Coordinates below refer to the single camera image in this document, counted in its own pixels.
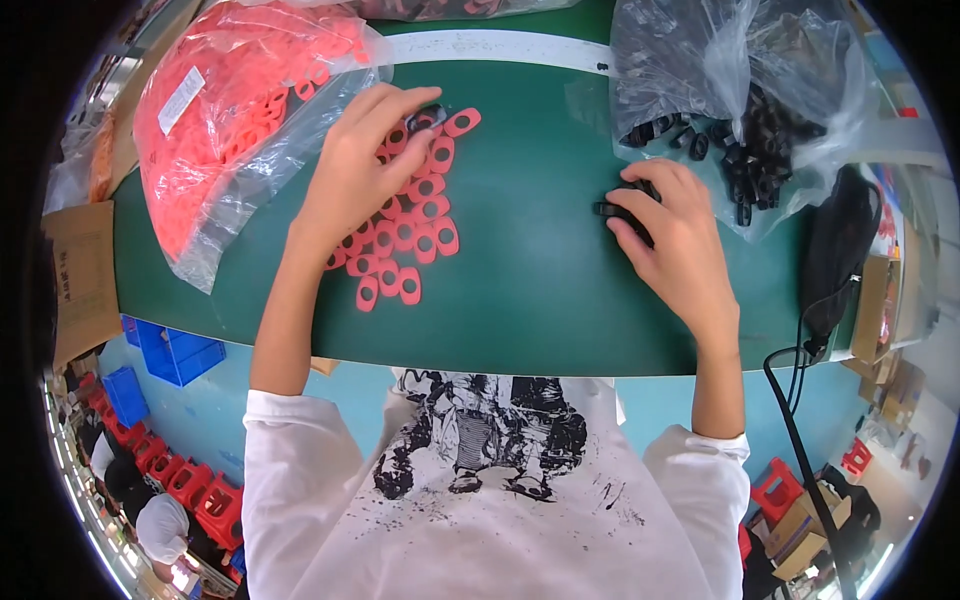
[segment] green workbench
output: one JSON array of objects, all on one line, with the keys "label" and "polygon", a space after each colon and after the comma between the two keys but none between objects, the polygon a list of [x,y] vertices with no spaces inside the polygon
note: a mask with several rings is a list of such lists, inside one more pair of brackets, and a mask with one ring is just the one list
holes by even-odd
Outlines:
[{"label": "green workbench", "polygon": [[[482,22],[376,23],[384,35],[448,28],[513,29],[606,43],[612,1]],[[664,375],[695,370],[684,325],[634,274],[590,205],[625,162],[612,153],[607,78],[523,62],[400,64],[394,84],[440,85],[443,102],[483,120],[457,140],[446,196],[460,252],[421,265],[422,301],[355,307],[357,279],[324,276],[313,354],[464,372]],[[259,208],[220,263],[208,296],[170,271],[153,233],[138,172],[114,194],[121,312],[203,336],[252,344],[303,201],[310,162]],[[743,368],[794,344],[798,269],[808,215],[756,245],[720,227],[742,317]],[[395,252],[403,265],[411,253]]]}]

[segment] graphic print on shirt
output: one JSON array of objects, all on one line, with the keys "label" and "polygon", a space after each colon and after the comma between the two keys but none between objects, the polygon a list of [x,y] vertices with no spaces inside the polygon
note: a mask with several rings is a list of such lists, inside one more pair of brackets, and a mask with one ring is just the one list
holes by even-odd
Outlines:
[{"label": "graphic print on shirt", "polygon": [[550,481],[583,461],[587,424],[557,378],[407,370],[397,385],[419,408],[373,470],[391,500],[413,489],[411,456],[428,446],[452,463],[450,492],[476,492],[484,486],[478,473],[500,467],[513,470],[505,491],[542,502],[555,501]]}]

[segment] blue floor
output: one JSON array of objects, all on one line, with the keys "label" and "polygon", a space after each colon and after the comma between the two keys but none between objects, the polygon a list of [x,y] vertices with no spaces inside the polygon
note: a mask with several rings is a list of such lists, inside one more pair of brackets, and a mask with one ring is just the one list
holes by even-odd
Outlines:
[{"label": "blue floor", "polygon": [[[111,340],[100,356],[100,372],[133,366],[150,407],[148,424],[170,447],[184,456],[222,470],[233,482],[243,481],[243,414],[250,377],[252,348],[226,344],[227,358],[184,388],[148,374],[139,348],[123,336]],[[789,387],[789,370],[778,378]],[[384,393],[394,383],[386,367],[342,363],[332,377],[310,373],[306,393],[336,402],[349,430],[367,454],[380,435]],[[692,376],[617,379],[616,390],[627,421],[623,430],[642,451],[671,423],[690,425]],[[780,409],[762,372],[744,373],[747,398],[747,438],[753,451],[746,470],[756,480],[774,456],[799,474],[780,416]],[[830,363],[809,370],[796,422],[810,464],[818,468],[836,460],[853,439],[853,426],[866,413],[857,396],[859,376]]]}]

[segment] black bag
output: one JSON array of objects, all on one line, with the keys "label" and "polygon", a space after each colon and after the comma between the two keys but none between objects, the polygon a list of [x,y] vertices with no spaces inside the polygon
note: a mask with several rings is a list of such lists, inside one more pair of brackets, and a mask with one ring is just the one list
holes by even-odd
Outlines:
[{"label": "black bag", "polygon": [[810,340],[804,348],[819,361],[863,274],[883,213],[879,190],[846,165],[816,212],[801,282],[801,310]]}]

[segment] black cable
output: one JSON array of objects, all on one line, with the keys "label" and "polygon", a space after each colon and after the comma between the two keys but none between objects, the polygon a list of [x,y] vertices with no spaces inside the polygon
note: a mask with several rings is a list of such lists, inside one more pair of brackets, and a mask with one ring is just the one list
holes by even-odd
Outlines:
[{"label": "black cable", "polygon": [[[840,585],[840,593],[843,597],[843,600],[857,600],[856,587],[853,584],[850,560],[847,557],[846,548],[843,547],[842,544],[836,543],[839,534],[837,533],[836,525],[833,523],[833,517],[830,514],[829,508],[827,507],[827,502],[824,500],[824,497],[820,494],[817,488],[817,482],[813,476],[813,469],[810,467],[810,461],[806,457],[804,443],[800,438],[800,432],[797,431],[797,423],[793,420],[793,413],[796,412],[797,407],[800,405],[800,394],[804,388],[804,375],[806,369],[812,366],[812,363],[809,365],[807,364],[806,360],[807,356],[809,356],[809,353],[801,345],[804,318],[811,308],[822,302],[832,300],[836,296],[839,296],[847,289],[847,286],[851,285],[853,282],[854,278],[851,277],[845,281],[844,284],[840,286],[840,289],[838,289],[836,292],[810,304],[806,310],[801,313],[800,318],[797,321],[796,345],[792,348],[779,349],[763,359],[763,372],[766,374],[767,380],[770,382],[770,387],[774,391],[774,396],[777,398],[777,404],[780,407],[780,412],[783,415],[783,423],[786,425],[787,434],[790,436],[790,443],[793,445],[794,453],[797,455],[797,462],[800,464],[800,473],[804,477],[804,487],[810,494],[810,500],[813,502],[813,508],[816,510],[817,517],[820,519],[820,522],[823,525],[824,533],[827,534],[827,542],[830,544],[830,552],[833,556],[833,564],[836,568],[837,581]],[[797,382],[797,370],[800,370],[800,385],[797,388],[797,400],[792,410],[790,407],[790,400],[783,395],[783,389],[780,387],[780,383],[777,381],[777,378],[770,367],[771,361],[789,352],[794,353],[793,374],[790,378],[791,398],[793,396],[794,384]],[[800,363],[801,354],[804,356],[804,365],[802,368]]]}]

